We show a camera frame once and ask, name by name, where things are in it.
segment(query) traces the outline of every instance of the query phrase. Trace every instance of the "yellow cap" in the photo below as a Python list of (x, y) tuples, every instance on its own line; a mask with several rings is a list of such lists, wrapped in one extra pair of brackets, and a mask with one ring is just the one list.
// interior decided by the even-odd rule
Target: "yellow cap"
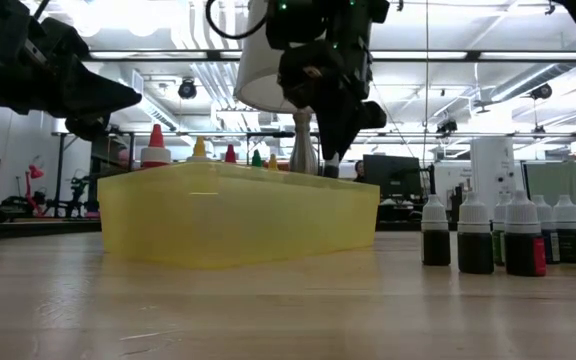
[(192, 156), (206, 156), (206, 145), (204, 144), (204, 137), (197, 136), (195, 148), (192, 151)]
[(270, 154), (270, 160), (268, 160), (268, 170), (279, 170), (277, 167), (277, 156), (275, 156), (275, 154)]

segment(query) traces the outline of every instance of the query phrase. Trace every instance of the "wooden table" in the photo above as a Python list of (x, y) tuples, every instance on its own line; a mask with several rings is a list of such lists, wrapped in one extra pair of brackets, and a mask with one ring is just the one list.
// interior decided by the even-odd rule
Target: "wooden table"
[(99, 234), (2, 240), (0, 360), (576, 359), (576, 266), (548, 271), (424, 268), (415, 233), (219, 271), (125, 263)]

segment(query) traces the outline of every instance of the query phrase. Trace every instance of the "translucent yellow container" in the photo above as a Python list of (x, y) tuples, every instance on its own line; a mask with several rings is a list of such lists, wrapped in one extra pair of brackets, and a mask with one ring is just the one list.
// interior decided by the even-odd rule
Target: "translucent yellow container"
[(104, 247), (219, 268), (371, 246), (379, 188), (225, 163), (99, 180)]

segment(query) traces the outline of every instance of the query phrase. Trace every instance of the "green cap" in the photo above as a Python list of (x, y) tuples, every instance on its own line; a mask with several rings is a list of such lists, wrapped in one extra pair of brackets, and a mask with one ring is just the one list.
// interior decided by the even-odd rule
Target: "green cap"
[(261, 161), (261, 155), (259, 155), (259, 150), (255, 150), (255, 154), (252, 156), (252, 166), (263, 167), (263, 163)]

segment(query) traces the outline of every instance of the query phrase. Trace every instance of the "ceiling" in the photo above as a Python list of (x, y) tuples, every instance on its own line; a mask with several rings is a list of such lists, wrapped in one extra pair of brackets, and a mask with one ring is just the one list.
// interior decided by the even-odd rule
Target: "ceiling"
[[(23, 2), (32, 11), (39, 1)], [(220, 9), (213, 13), (218, 15), (221, 29), (239, 33), (248, 28), (246, 0), (218, 3)], [(241, 49), (241, 42), (226, 41), (210, 31), (204, 20), (204, 4), (205, 0), (52, 0), (45, 16), (75, 26), (93, 51)], [(430, 0), (426, 14), (425, 1), (406, 0), (403, 12), (392, 6), (386, 23), (373, 26), (371, 49), (576, 51), (576, 25), (570, 15), (557, 6), (552, 15), (546, 16), (547, 6), (547, 0)], [(232, 97), (238, 62), (122, 61), (87, 65), (91, 71), (128, 84), (133, 72), (138, 73), (143, 77), (143, 93), (149, 106), (169, 116), (182, 131), (289, 130), (292, 126), (290, 116), (259, 115)], [(386, 109), (388, 131), (421, 132), (428, 119), (429, 131), (434, 132), (438, 122), (452, 118), (459, 131), (467, 132), (530, 132), (535, 123), (545, 125), (549, 132), (573, 132), (576, 65), (566, 66), (565, 71), (556, 65), (378, 62), (372, 67), (370, 99)], [(526, 82), (530, 83), (528, 78), (536, 75), (548, 76), (544, 79), (553, 88), (550, 99), (533, 102), (515, 96), (488, 107), (491, 112), (486, 114), (479, 114), (481, 109), (473, 106), (473, 102), (504, 85), (519, 84), (523, 89)], [(192, 100), (182, 100), (177, 94), (185, 77), (193, 77), (197, 85), (197, 96)], [(153, 119), (143, 109), (137, 106), (122, 111), (113, 116), (113, 121), (126, 130), (147, 131)], [(417, 141), (404, 140), (411, 144)], [(365, 141), (358, 139), (358, 144)], [(381, 138), (368, 142), (388, 141)], [(553, 144), (561, 147), (570, 142), (560, 138), (547, 143), (552, 148)], [(188, 145), (183, 139), (174, 143)]]

